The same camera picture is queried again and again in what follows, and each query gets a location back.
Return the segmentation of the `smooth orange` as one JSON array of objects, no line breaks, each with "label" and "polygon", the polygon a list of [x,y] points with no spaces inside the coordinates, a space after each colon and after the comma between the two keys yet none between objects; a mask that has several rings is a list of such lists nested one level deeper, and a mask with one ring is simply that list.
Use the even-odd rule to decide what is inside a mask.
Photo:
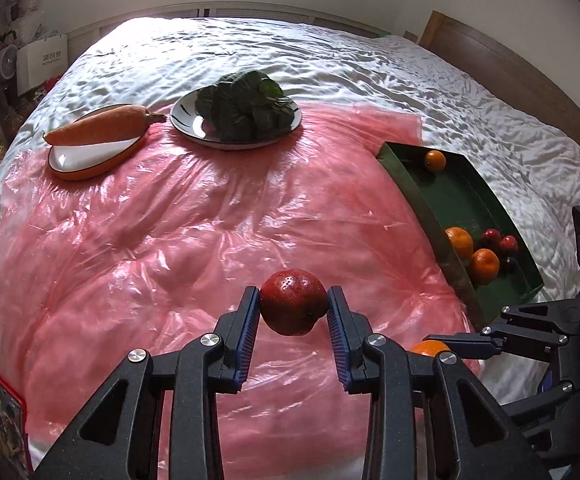
[{"label": "smooth orange", "polygon": [[427,339],[414,344],[410,349],[410,352],[420,354],[420,356],[430,356],[434,358],[439,353],[450,352],[450,347],[444,344],[443,341],[435,339]]},{"label": "smooth orange", "polygon": [[427,154],[424,156],[424,165],[427,167],[427,170],[437,174],[445,169],[446,157],[438,150],[427,151]]}]

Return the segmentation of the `dark purple plum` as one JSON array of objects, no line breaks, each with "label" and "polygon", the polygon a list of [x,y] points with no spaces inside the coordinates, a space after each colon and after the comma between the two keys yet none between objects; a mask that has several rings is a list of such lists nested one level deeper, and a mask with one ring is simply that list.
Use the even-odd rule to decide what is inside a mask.
[{"label": "dark purple plum", "polygon": [[500,263],[499,275],[500,276],[514,275],[514,273],[518,271],[518,267],[519,263],[516,258],[507,257]]}]

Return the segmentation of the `large bumpy mandarin orange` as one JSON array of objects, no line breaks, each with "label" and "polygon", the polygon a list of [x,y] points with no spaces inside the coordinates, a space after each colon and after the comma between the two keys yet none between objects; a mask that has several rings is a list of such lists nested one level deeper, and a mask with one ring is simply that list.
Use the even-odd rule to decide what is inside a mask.
[{"label": "large bumpy mandarin orange", "polygon": [[497,278],[499,259],[495,252],[488,248],[478,249],[470,258],[468,274],[478,285],[487,285]]}]

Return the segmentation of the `red plum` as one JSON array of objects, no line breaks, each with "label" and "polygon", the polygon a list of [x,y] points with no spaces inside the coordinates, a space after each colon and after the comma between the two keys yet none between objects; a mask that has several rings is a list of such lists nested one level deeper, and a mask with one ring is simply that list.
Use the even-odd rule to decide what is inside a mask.
[{"label": "red plum", "polygon": [[498,244],[499,252],[506,257],[513,257],[518,254],[518,240],[513,235],[506,235]]},{"label": "red plum", "polygon": [[499,244],[502,241],[502,233],[497,229],[487,229],[482,233],[480,238],[480,247],[488,248],[495,252],[499,248]]},{"label": "red plum", "polygon": [[308,334],[328,310],[328,294],[321,281],[301,269],[274,273],[259,291],[262,318],[282,336]]}]

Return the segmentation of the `green rectangular tray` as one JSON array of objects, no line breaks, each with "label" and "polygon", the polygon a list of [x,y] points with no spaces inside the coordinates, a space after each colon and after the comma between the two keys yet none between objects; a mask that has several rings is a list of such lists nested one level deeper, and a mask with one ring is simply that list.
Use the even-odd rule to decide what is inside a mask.
[{"label": "green rectangular tray", "polygon": [[[505,306],[527,304],[544,287],[544,280],[528,246],[496,195],[468,161],[445,151],[445,168],[435,174],[427,169],[425,146],[385,142],[377,159],[416,214],[433,249],[444,278],[467,310],[475,330],[493,322]],[[468,262],[456,254],[445,231],[461,228],[480,247],[482,234],[495,229],[518,242],[511,263],[500,265],[499,275],[486,285],[476,284],[468,273]]]}]

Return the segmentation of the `red case smartphone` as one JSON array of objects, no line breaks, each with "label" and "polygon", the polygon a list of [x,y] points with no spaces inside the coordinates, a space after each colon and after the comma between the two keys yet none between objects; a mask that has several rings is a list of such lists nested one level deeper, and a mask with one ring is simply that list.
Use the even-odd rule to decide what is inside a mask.
[{"label": "red case smartphone", "polygon": [[25,401],[0,377],[0,456],[19,479],[32,478]]}]

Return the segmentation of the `pink plastic sheet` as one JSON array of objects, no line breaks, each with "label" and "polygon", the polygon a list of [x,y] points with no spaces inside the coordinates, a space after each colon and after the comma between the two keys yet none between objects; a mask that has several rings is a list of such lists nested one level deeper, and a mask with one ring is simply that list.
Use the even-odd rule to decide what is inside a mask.
[{"label": "pink plastic sheet", "polygon": [[427,237],[378,162],[418,119],[305,104],[284,140],[244,152],[171,126],[105,176],[63,182],[25,148],[0,182],[0,377],[26,404],[35,460],[132,349],[176,351],[283,269],[339,285],[411,347],[469,329]]}]

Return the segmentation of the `orange oval plate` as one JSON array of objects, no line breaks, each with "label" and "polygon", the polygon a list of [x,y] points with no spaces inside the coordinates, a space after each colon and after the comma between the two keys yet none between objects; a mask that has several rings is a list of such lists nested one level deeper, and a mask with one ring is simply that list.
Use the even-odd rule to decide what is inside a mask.
[{"label": "orange oval plate", "polygon": [[[106,106],[99,110],[116,106],[120,105]],[[97,111],[95,110],[84,116],[96,113]],[[63,180],[79,181],[98,177],[100,174],[105,174],[107,171],[125,162],[127,158],[137,151],[143,143],[145,133],[139,136],[139,138],[102,144],[83,146],[53,146],[49,144],[50,151],[47,164],[49,169]]]}]

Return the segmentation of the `wooden headboard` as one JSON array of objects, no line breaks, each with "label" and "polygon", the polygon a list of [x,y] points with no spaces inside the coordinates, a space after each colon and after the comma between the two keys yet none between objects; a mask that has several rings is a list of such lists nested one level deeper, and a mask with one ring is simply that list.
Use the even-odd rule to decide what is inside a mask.
[{"label": "wooden headboard", "polygon": [[438,11],[431,13],[418,44],[467,73],[499,100],[558,128],[580,146],[580,108],[503,44]]}]

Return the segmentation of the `carrot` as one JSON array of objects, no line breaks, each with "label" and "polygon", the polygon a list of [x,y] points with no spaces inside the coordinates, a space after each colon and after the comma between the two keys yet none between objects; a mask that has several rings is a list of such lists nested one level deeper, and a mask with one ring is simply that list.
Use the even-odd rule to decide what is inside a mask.
[{"label": "carrot", "polygon": [[166,122],[164,114],[144,106],[121,105],[81,117],[43,136],[53,146],[83,146],[139,138],[154,124]]}]

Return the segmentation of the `white round plate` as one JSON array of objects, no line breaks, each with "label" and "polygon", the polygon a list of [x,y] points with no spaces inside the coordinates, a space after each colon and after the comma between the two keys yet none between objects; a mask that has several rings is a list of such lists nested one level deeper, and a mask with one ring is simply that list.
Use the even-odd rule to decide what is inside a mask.
[{"label": "white round plate", "polygon": [[263,148],[280,141],[284,136],[299,128],[302,122],[301,110],[296,103],[291,102],[293,119],[287,128],[280,129],[268,138],[261,140],[239,142],[221,140],[218,130],[197,112],[195,102],[197,102],[199,92],[199,89],[193,90],[179,98],[171,109],[169,122],[185,138],[205,146],[205,148],[215,148],[215,150],[221,151],[243,151],[251,150],[252,148]]}]

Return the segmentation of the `green leafy vegetable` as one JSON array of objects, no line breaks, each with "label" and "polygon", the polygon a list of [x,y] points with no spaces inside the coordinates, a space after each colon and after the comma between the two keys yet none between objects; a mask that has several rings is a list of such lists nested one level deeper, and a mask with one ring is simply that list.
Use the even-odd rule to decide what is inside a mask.
[{"label": "green leafy vegetable", "polygon": [[265,139],[287,128],[293,119],[291,102],[261,70],[241,70],[202,88],[195,107],[221,140],[239,142]]}]

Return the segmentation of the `white paper shopping bag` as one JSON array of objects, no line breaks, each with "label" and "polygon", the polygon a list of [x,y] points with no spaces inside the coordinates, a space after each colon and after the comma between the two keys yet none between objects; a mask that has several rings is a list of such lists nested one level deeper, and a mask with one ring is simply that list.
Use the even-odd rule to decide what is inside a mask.
[{"label": "white paper shopping bag", "polygon": [[17,51],[16,90],[22,96],[67,70],[67,36],[33,41]]}]

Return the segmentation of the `purple fan lower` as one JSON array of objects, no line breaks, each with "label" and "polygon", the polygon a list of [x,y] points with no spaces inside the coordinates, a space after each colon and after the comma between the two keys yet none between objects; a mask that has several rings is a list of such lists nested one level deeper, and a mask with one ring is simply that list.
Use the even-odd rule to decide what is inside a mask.
[{"label": "purple fan lower", "polygon": [[8,81],[15,76],[17,51],[15,44],[0,49],[0,80]]}]

